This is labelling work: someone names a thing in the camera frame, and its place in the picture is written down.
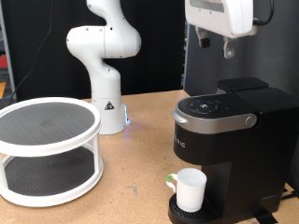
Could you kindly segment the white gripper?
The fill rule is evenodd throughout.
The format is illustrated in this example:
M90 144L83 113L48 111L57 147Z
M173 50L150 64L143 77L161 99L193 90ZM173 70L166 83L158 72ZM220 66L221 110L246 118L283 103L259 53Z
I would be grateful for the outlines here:
M252 29L253 0L185 0L185 15L189 24L197 26L201 48L210 47L207 31L223 35L223 57L231 59L237 38L248 35Z

